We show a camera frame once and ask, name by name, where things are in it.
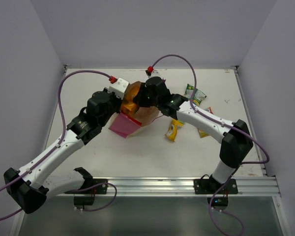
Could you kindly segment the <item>orange snack bag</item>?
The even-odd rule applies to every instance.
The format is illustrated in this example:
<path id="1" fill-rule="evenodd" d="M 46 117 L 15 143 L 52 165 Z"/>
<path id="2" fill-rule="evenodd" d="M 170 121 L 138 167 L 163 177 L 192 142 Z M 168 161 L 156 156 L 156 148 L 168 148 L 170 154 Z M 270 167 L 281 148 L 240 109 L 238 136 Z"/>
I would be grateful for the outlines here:
<path id="1" fill-rule="evenodd" d="M 121 107 L 120 111 L 123 112 L 124 114 L 128 116 L 132 116 L 137 112 L 138 105 L 133 101 L 133 99 L 136 97 L 140 90 L 141 83 L 140 82 L 135 82 L 127 88 Z"/>

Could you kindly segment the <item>pink and tan paper bag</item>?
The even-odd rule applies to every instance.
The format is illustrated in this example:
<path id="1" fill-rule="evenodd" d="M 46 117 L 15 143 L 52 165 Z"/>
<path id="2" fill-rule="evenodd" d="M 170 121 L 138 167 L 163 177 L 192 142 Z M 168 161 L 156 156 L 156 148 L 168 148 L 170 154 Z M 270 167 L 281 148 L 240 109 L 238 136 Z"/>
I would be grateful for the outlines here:
<path id="1" fill-rule="evenodd" d="M 140 85 L 139 81 L 129 85 L 121 104 L 120 113 L 114 114 L 110 119 L 109 130 L 125 139 L 135 136 L 155 119 L 161 117 L 156 107 L 139 107 L 133 102 Z"/>

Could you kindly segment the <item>green snack bag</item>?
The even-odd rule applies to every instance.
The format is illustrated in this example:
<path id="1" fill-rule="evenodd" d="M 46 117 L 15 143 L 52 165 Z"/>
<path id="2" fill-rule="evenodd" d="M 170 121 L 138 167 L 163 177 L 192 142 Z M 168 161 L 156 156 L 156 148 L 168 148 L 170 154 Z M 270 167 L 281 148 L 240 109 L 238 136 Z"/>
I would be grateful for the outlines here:
<path id="1" fill-rule="evenodd" d="M 195 94 L 192 98 L 192 101 L 195 106 L 199 107 L 201 102 L 205 100 L 207 97 L 201 90 L 194 88 L 194 86 L 191 84 L 187 84 L 185 92 L 184 92 L 184 96 L 189 100 L 194 90 L 195 90 Z"/>

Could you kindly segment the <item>yellow snack pack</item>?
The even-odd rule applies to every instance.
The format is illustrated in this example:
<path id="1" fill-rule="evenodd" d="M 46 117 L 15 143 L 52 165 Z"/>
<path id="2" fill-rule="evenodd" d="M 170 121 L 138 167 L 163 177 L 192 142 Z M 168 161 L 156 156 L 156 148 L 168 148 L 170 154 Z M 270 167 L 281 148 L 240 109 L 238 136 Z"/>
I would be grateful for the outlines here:
<path id="1" fill-rule="evenodd" d="M 181 122 L 176 119 L 172 119 L 168 128 L 168 131 L 165 133 L 165 137 L 169 141 L 174 142 L 177 136 L 177 131 L 183 126 L 184 126 L 184 122 Z"/>

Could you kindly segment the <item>colourful candy bag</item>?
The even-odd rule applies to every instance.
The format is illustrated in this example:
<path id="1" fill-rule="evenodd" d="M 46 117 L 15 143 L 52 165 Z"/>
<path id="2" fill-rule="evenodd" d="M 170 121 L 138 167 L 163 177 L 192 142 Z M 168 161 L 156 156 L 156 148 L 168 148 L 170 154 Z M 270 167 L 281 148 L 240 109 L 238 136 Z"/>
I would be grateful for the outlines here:
<path id="1" fill-rule="evenodd" d="M 204 110 L 206 112 L 209 112 L 209 113 L 213 114 L 211 107 L 205 108 Z M 206 132 L 204 132 L 204 131 L 202 131 L 200 129 L 198 130 L 198 132 L 199 132 L 200 138 L 204 138 L 204 137 L 208 137 L 209 136 L 208 133 L 206 133 Z"/>

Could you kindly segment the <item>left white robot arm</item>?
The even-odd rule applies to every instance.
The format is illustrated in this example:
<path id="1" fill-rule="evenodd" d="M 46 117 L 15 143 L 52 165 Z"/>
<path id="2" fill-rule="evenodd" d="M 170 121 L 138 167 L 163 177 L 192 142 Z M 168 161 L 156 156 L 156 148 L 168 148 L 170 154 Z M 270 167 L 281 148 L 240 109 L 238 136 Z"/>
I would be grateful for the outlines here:
<path id="1" fill-rule="evenodd" d="M 4 173 L 8 194 L 26 214 L 38 210 L 48 198 L 64 192 L 95 193 L 95 183 L 84 168 L 78 167 L 64 179 L 51 180 L 50 174 L 69 156 L 100 134 L 110 117 L 118 113 L 124 92 L 112 87 L 95 92 L 87 106 L 64 128 L 62 135 L 30 163 Z"/>

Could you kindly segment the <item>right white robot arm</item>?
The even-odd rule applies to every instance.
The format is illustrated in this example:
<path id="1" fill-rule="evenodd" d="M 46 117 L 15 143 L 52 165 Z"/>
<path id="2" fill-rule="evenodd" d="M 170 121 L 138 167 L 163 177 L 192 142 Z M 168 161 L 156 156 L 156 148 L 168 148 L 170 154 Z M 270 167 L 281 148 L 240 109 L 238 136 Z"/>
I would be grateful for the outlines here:
<path id="1" fill-rule="evenodd" d="M 222 192 L 227 179 L 241 165 L 253 147 L 247 124 L 219 118 L 203 109 L 196 109 L 190 100 L 171 93 L 160 77 L 151 77 L 140 85 L 133 101 L 139 107 L 156 107 L 165 116 L 188 123 L 213 137 L 220 145 L 220 161 L 209 181 L 211 191 Z"/>

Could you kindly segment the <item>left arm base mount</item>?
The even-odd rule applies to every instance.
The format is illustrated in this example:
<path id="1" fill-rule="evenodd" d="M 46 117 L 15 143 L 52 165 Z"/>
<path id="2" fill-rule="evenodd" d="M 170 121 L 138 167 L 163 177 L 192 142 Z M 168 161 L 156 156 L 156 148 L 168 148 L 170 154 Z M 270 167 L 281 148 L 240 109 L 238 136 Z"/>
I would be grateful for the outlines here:
<path id="1" fill-rule="evenodd" d="M 92 178 L 85 180 L 78 190 L 71 190 L 65 194 L 106 194 L 108 188 L 108 180 L 105 178 Z"/>

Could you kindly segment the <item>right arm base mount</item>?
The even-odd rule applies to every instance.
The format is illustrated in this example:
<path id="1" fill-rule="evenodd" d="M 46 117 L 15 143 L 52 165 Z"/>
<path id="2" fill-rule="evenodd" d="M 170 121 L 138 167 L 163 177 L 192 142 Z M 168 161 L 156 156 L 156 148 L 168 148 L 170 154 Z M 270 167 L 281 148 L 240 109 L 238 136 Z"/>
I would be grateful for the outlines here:
<path id="1" fill-rule="evenodd" d="M 217 194 L 238 194 L 237 182 L 234 178 L 226 181 L 224 184 L 217 182 L 212 176 L 207 174 L 203 175 L 201 178 L 196 178 L 193 180 L 193 187 L 195 194 L 214 194 L 218 189 Z"/>

